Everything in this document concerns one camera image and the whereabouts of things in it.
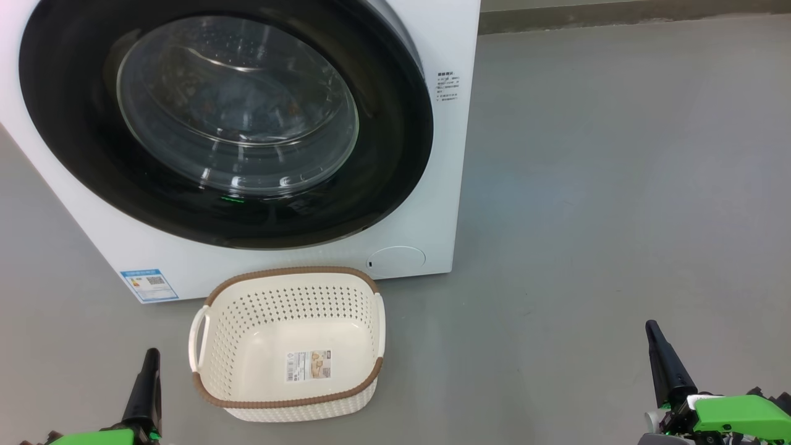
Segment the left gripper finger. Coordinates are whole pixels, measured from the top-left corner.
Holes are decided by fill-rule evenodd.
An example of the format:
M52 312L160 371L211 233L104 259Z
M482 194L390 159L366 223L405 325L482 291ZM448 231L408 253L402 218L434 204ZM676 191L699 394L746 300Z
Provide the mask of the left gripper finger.
M142 434L161 433L160 367L161 354L155 347L150 347L122 414L122 423L137 427Z

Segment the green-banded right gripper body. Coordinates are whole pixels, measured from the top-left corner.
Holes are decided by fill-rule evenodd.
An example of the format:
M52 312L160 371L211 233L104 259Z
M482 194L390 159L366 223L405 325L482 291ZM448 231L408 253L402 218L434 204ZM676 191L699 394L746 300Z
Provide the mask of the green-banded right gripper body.
M647 412L639 445L791 445L791 394L766 397L702 392Z

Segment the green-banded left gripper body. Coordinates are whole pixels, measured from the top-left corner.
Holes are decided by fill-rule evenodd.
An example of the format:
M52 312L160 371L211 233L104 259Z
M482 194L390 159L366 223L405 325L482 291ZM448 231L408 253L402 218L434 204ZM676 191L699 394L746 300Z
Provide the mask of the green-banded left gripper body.
M161 434L142 427L110 427L88 433L51 431L45 442L22 441L18 445L160 445Z

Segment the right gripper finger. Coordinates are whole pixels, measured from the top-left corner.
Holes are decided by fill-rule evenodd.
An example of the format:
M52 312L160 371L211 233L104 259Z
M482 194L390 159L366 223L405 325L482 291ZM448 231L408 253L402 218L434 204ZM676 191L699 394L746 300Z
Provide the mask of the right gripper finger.
M698 394L698 388L658 322L645 322L645 332L656 405L660 409L678 409L689 395Z

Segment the black round glass washer door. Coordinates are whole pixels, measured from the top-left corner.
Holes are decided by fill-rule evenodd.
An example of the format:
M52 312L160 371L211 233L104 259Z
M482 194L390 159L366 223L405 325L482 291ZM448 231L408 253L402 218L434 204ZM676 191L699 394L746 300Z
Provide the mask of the black round glass washer door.
M423 71L367 0L40 0L23 103L104 202L208 245L364 231L428 164Z

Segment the cream perforated laundry basket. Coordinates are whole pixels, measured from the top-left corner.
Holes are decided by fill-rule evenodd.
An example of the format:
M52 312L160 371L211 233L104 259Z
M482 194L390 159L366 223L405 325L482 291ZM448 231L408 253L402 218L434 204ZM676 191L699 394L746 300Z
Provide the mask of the cream perforated laundry basket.
M286 353L331 350L332 378L286 383ZM227 279L188 339L196 391L245 422L313 422L362 410L386 351L376 283L353 268L255 271Z

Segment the paper basket product label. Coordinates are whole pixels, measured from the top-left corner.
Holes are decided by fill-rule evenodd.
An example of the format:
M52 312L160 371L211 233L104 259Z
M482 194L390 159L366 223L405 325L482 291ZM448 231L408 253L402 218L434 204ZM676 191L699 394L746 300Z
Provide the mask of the paper basket product label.
M286 353L286 383L332 378L331 350Z

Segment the white front-load washing machine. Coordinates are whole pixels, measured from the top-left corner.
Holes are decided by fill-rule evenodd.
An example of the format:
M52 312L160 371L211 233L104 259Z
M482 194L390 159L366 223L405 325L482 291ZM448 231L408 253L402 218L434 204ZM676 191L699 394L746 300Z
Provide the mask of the white front-load washing machine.
M0 0L0 126L119 278L158 269L178 300L187 300L265 269L340 266L373 279L452 270L481 0L367 0L395 25L423 71L433 111L428 164L407 199L370 228L288 250L208 245L148 226L104 202L50 154L23 103L18 70L23 24L39 1Z

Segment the blue energy label sticker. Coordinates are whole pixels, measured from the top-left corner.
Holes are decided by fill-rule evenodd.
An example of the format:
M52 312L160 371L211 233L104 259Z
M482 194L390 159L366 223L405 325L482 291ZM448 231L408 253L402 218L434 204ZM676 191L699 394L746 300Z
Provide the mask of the blue energy label sticker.
M179 297L158 269L121 271L122 279L142 303L169 302Z

